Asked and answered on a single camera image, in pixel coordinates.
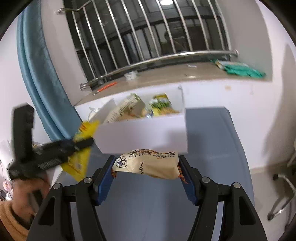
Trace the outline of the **orange sleeved forearm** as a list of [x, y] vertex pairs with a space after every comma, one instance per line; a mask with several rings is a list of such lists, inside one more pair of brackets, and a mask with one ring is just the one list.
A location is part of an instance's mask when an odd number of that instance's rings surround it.
[[1, 240], [27, 240], [32, 214], [27, 201], [1, 201]]

